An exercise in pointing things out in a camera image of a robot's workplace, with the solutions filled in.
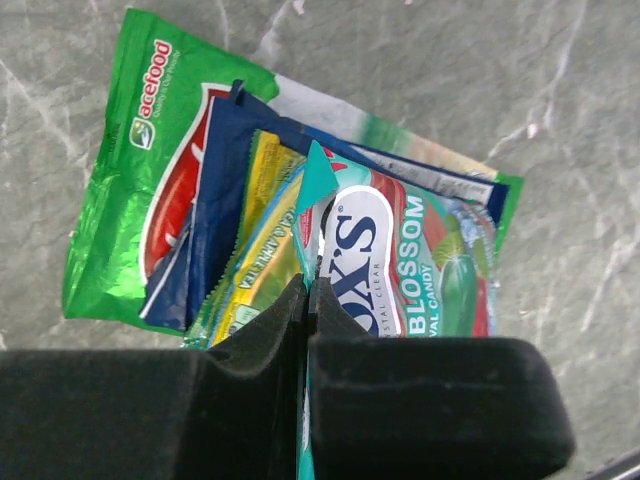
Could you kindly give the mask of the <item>green cassava chips bag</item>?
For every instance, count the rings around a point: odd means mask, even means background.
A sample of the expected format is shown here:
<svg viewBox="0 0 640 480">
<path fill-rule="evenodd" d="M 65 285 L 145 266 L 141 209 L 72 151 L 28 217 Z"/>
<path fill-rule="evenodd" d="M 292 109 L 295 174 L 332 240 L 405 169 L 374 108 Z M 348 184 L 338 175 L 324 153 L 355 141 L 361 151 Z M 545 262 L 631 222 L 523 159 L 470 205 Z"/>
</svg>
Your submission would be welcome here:
<svg viewBox="0 0 640 480">
<path fill-rule="evenodd" d="M 67 255 L 65 317 L 144 326 L 139 316 L 144 288 L 169 252 L 195 194 L 210 109 L 237 79 L 277 113 L 349 143 L 506 185 L 498 232 L 507 233 L 521 177 L 131 8 L 115 51 L 102 144 Z"/>
</svg>

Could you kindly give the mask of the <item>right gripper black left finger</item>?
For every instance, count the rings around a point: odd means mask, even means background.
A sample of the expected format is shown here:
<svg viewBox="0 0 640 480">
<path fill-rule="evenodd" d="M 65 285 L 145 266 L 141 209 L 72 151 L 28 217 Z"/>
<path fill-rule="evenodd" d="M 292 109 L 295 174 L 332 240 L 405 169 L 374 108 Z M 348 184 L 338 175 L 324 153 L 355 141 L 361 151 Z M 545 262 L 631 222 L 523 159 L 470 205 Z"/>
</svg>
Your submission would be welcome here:
<svg viewBox="0 0 640 480">
<path fill-rule="evenodd" d="M 307 294 L 209 351 L 18 350 L 1 356 L 5 479 L 292 479 Z"/>
</svg>

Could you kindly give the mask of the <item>blue salt vinegar chips bag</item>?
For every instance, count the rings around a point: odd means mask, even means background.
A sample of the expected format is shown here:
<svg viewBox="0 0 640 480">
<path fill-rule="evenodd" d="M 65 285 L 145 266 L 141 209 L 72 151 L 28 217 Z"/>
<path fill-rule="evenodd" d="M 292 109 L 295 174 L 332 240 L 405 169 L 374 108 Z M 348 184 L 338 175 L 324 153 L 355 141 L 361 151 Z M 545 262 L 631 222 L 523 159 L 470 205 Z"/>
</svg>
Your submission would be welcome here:
<svg viewBox="0 0 640 480">
<path fill-rule="evenodd" d="M 185 331 L 222 275 L 239 231 L 250 123 L 283 135 L 296 152 L 317 140 L 438 193 L 471 200 L 473 188 L 487 187 L 489 212 L 501 236 L 524 183 L 501 172 L 483 173 L 451 151 L 439 160 L 421 160 L 415 150 L 424 139 L 301 85 L 294 87 L 291 112 L 262 102 L 240 79 L 221 91 L 209 88 L 205 100 L 198 129 L 171 160 L 145 220 L 140 317 L 149 326 Z"/>
</svg>

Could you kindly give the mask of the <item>teal Fox's mint candy bag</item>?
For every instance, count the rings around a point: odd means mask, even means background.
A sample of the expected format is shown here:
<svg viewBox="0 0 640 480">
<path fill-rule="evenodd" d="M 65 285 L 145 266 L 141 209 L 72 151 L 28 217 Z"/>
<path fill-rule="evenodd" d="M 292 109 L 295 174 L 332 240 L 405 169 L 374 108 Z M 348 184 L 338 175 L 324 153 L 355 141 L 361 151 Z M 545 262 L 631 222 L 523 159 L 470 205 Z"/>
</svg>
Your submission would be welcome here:
<svg viewBox="0 0 640 480">
<path fill-rule="evenodd" d="M 374 337 L 495 332 L 496 225 L 444 196 L 310 145 L 292 227 L 304 281 L 329 280 Z"/>
</svg>

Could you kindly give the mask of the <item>green snack packet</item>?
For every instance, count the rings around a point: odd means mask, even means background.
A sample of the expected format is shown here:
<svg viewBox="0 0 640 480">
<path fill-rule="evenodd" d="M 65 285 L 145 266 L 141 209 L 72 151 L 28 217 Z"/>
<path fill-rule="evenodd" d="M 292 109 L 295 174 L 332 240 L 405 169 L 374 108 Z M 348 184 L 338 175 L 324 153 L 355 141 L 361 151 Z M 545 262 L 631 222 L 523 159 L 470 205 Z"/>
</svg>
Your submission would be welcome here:
<svg viewBox="0 0 640 480">
<path fill-rule="evenodd" d="M 265 311 L 301 272 L 292 234 L 306 157 L 264 130 L 254 133 L 235 250 L 182 346 L 208 349 Z"/>
</svg>

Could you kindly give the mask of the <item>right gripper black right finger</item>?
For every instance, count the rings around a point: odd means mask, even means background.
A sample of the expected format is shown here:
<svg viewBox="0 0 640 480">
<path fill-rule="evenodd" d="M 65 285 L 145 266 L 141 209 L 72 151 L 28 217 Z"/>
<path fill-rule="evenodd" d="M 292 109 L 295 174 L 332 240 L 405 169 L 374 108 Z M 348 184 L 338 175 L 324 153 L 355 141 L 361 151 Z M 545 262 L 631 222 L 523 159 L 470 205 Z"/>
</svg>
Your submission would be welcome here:
<svg viewBox="0 0 640 480">
<path fill-rule="evenodd" d="M 310 437 L 319 479 L 543 479 L 575 437 L 544 356 L 505 337 L 376 338 L 313 283 Z"/>
</svg>

